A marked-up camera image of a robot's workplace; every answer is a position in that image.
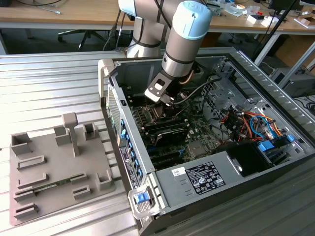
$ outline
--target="wooden desk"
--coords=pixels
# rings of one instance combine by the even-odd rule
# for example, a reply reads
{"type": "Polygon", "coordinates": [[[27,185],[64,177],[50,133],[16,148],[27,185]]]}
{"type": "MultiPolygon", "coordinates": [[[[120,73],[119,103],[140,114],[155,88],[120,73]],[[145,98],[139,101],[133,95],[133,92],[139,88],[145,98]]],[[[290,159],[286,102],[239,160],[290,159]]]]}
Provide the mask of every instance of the wooden desk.
{"type": "MultiPolygon", "coordinates": [[[[266,7],[255,3],[253,0],[249,0],[244,5],[258,5],[265,15],[269,15],[269,10],[266,7]]],[[[34,6],[22,5],[13,0],[9,8],[0,8],[0,28],[109,30],[116,20],[118,9],[118,0],[67,0],[59,8],[62,13],[59,15],[34,6]]],[[[246,16],[235,17],[223,11],[222,16],[212,18],[209,32],[266,32],[266,27],[261,24],[249,23],[246,18],[246,16]]],[[[128,18],[125,18],[124,29],[133,29],[133,22],[128,18]]],[[[256,60],[257,63],[262,61],[281,34],[315,35],[315,30],[304,28],[294,21],[294,17],[289,16],[288,21],[281,24],[266,48],[261,52],[256,60]]]]}

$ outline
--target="grey plastic tray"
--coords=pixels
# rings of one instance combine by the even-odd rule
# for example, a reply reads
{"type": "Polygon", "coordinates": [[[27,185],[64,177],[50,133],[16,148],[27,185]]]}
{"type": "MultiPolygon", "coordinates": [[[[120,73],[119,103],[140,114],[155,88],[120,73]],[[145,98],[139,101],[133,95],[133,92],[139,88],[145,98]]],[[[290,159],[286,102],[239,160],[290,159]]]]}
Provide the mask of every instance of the grey plastic tray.
{"type": "Polygon", "coordinates": [[[73,156],[71,140],[58,146],[55,133],[30,140],[27,134],[18,134],[26,143],[16,143],[15,135],[12,135],[11,146],[22,144],[23,148],[17,148],[18,155],[15,155],[14,147],[10,149],[11,225],[115,190],[97,130],[95,138],[87,140],[84,132],[86,129],[75,129],[80,151],[76,157],[73,156]]]}

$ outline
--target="silver robot arm segment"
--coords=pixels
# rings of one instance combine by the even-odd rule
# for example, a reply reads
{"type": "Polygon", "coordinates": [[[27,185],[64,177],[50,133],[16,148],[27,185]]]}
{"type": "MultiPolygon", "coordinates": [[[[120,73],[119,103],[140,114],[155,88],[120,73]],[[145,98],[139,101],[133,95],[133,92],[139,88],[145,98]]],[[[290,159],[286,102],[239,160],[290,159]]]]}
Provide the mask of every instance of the silver robot arm segment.
{"type": "MultiPolygon", "coordinates": [[[[136,43],[149,48],[150,45],[158,45],[167,39],[167,23],[161,17],[154,0],[119,0],[119,6],[127,14],[143,18],[143,29],[134,31],[136,43]],[[143,27],[144,19],[154,30],[143,27]]],[[[207,6],[192,0],[164,0],[162,10],[167,21],[172,22],[172,28],[162,60],[162,71],[153,79],[145,95],[154,102],[162,101],[169,106],[174,99],[167,89],[173,81],[179,82],[189,74],[203,37],[208,32],[211,12],[207,6]]]]}

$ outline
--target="metal case frame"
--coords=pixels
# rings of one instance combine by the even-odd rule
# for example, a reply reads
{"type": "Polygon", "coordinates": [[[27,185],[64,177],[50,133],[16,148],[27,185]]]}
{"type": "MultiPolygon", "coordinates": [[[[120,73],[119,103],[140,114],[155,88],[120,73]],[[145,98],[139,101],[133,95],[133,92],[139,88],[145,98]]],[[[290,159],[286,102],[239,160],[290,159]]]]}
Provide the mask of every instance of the metal case frame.
{"type": "MultiPolygon", "coordinates": [[[[148,217],[146,221],[142,221],[142,228],[140,229],[141,235],[149,235],[152,233],[157,233],[167,227],[179,223],[181,221],[187,220],[188,218],[205,211],[206,209],[212,208],[219,204],[222,204],[226,201],[232,200],[240,196],[243,193],[251,191],[263,184],[270,183],[275,179],[279,178],[283,174],[292,170],[296,166],[302,164],[308,159],[314,156],[314,147],[315,147],[315,138],[314,133],[309,132],[310,125],[314,125],[314,120],[306,114],[303,110],[301,110],[297,104],[283,92],[274,82],[272,82],[258,67],[256,67],[243,53],[237,52],[233,49],[208,49],[201,50],[199,53],[200,57],[207,56],[225,56],[230,62],[234,69],[237,71],[236,80],[240,84],[240,87],[245,86],[242,89],[252,90],[253,93],[259,94],[264,98],[268,104],[275,109],[277,114],[283,117],[286,125],[290,126],[294,133],[301,137],[307,145],[310,147],[310,154],[306,155],[303,158],[292,160],[287,163],[280,164],[272,169],[263,171],[261,173],[255,174],[251,177],[248,177],[244,180],[238,181],[229,186],[221,187],[216,192],[209,192],[203,196],[195,197],[192,200],[186,201],[184,204],[179,204],[174,207],[169,207],[167,205],[167,199],[163,193],[163,188],[161,187],[161,183],[159,182],[159,178],[157,177],[157,173],[155,173],[154,167],[150,162],[149,157],[147,156],[147,152],[142,143],[140,135],[137,130],[133,119],[132,114],[126,105],[126,98],[121,90],[118,88],[116,84],[116,80],[114,79],[117,76],[117,73],[113,74],[113,77],[109,79],[109,87],[115,88],[115,99],[118,103],[118,107],[120,109],[123,118],[126,119],[126,127],[128,133],[132,134],[130,139],[132,139],[133,143],[137,143],[134,146],[136,150],[136,154],[140,157],[140,166],[143,168],[143,175],[148,175],[150,179],[152,188],[159,189],[160,199],[159,205],[163,206],[160,215],[162,217],[151,216],[148,217]]],[[[152,63],[153,61],[157,61],[158,63],[160,59],[137,59],[132,60],[135,61],[148,61],[152,63]]],[[[128,61],[126,60],[117,60],[116,66],[119,66],[120,63],[124,63],[128,61]]],[[[150,75],[154,75],[155,69],[152,69],[150,75]]],[[[111,121],[107,117],[106,108],[102,107],[103,114],[105,117],[105,121],[107,127],[109,129],[109,134],[111,138],[115,137],[114,131],[110,130],[111,121]]],[[[119,147],[116,144],[113,145],[115,153],[119,155],[119,147]]],[[[122,160],[118,161],[120,170],[123,173],[126,173],[124,168],[124,163],[122,160]]],[[[124,184],[127,190],[130,190],[130,183],[127,175],[123,177],[124,184]]],[[[140,185],[143,185],[147,180],[145,178],[142,179],[140,185]]]]}

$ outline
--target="electronic equipment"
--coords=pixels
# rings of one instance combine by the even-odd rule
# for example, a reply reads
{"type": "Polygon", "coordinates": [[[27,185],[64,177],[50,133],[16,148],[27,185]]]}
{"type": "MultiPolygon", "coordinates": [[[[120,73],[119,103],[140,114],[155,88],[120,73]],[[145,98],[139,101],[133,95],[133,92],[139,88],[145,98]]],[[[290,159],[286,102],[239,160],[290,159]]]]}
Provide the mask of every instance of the electronic equipment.
{"type": "Polygon", "coordinates": [[[119,0],[119,6],[136,17],[133,41],[127,59],[98,62],[98,88],[141,235],[237,198],[313,157],[315,133],[308,130],[315,120],[246,55],[199,50],[212,16],[203,2],[119,0]],[[161,41],[167,41],[162,58],[161,41]]]}
{"type": "MultiPolygon", "coordinates": [[[[271,16],[275,16],[277,18],[281,18],[281,11],[288,9],[292,4],[292,0],[271,0],[268,6],[269,9],[274,10],[270,12],[271,16]]],[[[292,11],[300,11],[302,10],[303,6],[300,5],[299,1],[296,1],[294,6],[292,7],[292,11]]]]}
{"type": "Polygon", "coordinates": [[[8,7],[12,3],[12,0],[0,0],[0,7],[8,7]]]}
{"type": "Polygon", "coordinates": [[[315,6],[315,0],[300,0],[300,5],[315,6]]]}
{"type": "Polygon", "coordinates": [[[278,68],[270,75],[270,78],[291,97],[315,95],[315,75],[308,69],[303,68],[293,74],[290,79],[283,84],[282,79],[289,71],[290,68],[278,68]]]}
{"type": "Polygon", "coordinates": [[[287,112],[300,108],[241,52],[201,50],[174,104],[201,90],[170,107],[144,94],[162,60],[102,62],[112,71],[102,111],[141,235],[269,183],[313,156],[314,137],[287,112]]]}

